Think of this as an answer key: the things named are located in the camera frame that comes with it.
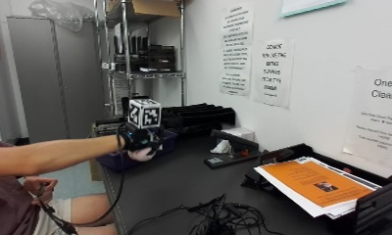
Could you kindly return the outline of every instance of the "desk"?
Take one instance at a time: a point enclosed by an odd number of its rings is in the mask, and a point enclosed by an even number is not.
[[[240,186],[244,173],[253,162],[209,169],[203,160],[211,157],[216,146],[213,138],[183,139],[172,153],[152,159],[126,171],[124,189],[114,210],[119,235],[124,235],[136,222],[159,215],[180,205],[193,207],[228,194],[227,202],[247,204],[265,216],[265,225],[272,231],[287,235],[325,235],[327,217],[313,218],[288,198]],[[108,198],[114,202],[120,174],[102,167]],[[203,216],[179,211],[142,227],[136,235],[188,234]],[[241,229],[236,234],[248,234]],[[392,235],[389,228],[383,235]]]

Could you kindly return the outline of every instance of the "black glove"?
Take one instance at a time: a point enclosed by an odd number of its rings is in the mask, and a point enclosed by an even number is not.
[[[148,129],[139,129],[131,123],[126,123],[126,129],[120,130],[119,135],[126,142],[124,150],[134,152],[151,148],[152,151],[147,155],[152,155],[156,152],[163,142]]]

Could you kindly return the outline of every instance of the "shorts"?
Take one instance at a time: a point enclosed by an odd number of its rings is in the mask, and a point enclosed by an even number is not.
[[[71,221],[71,199],[67,200],[52,200],[48,205],[55,209],[55,215]],[[40,209],[38,224],[34,235],[66,235],[59,226],[55,224],[47,213]]]

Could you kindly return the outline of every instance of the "small white box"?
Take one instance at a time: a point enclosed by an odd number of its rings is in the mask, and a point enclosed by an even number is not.
[[[249,140],[252,142],[253,141],[253,131],[249,129],[245,129],[244,127],[237,127],[237,128],[232,128],[232,129],[225,129],[223,130],[223,132],[232,134],[240,138],[244,138],[245,140]]]
[[[130,101],[128,121],[140,129],[160,126],[162,104],[151,99]]]

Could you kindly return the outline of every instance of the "black cable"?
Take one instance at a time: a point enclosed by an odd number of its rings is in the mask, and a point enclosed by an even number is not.
[[[170,214],[172,214],[172,213],[175,213],[175,212],[179,212],[179,211],[181,211],[181,210],[188,210],[188,208],[184,207],[184,206],[180,206],[180,207],[177,207],[177,208],[175,208],[175,209],[171,209],[171,210],[168,210],[168,211],[164,211],[164,212],[160,213],[158,216],[154,216],[154,217],[150,217],[150,218],[143,219],[142,221],[139,221],[139,222],[132,226],[132,228],[130,229],[130,232],[127,232],[127,235],[131,235],[131,234],[135,232],[135,230],[138,230],[140,227],[146,226],[146,225],[150,224],[151,222],[156,221],[159,218],[162,218],[162,217],[164,217],[164,216],[167,216],[167,215],[170,215]]]
[[[187,208],[180,206],[176,209],[168,210],[163,212],[160,215],[150,217],[139,221],[134,227],[131,228],[127,235],[132,235],[132,233],[154,222],[160,217],[177,212],[179,210],[187,210],[188,212],[196,212],[203,215],[201,221],[192,227],[189,231],[189,235],[217,235],[223,234],[223,232],[229,232],[233,230],[235,234],[237,226],[244,226],[248,230],[248,234],[252,234],[251,227],[257,227],[259,234],[261,235],[261,226],[265,231],[271,234],[285,235],[280,232],[271,231],[264,222],[264,215],[260,210],[251,207],[245,204],[237,203],[225,203],[227,194],[223,194],[221,197],[213,199],[211,202],[205,204],[200,204],[196,207]]]
[[[116,128],[118,154],[119,154],[119,158],[120,158],[122,168],[124,166],[124,159],[123,159],[124,156],[122,154],[122,144],[120,144],[119,130],[120,130],[123,125],[124,125],[124,123],[120,123],[118,128]],[[78,234],[75,226],[82,227],[82,226],[94,225],[95,223],[102,221],[110,215],[110,213],[112,212],[114,208],[116,207],[119,199],[120,199],[120,195],[122,195],[122,191],[123,191],[123,183],[124,183],[124,170],[122,171],[122,174],[120,174],[120,183],[119,183],[118,195],[116,195],[116,198],[115,198],[115,201],[114,201],[111,207],[108,208],[108,210],[103,214],[103,216],[100,216],[98,219],[95,219],[92,222],[88,222],[88,223],[72,223],[70,221],[66,221],[64,219],[62,219],[60,217],[58,217],[54,214],[54,208],[50,205],[47,205],[40,199],[38,199],[42,209],[44,210],[44,212],[47,213],[47,215],[54,220],[54,222],[56,223],[56,225],[60,227],[60,229],[64,231],[66,234],[68,234],[68,235]]]

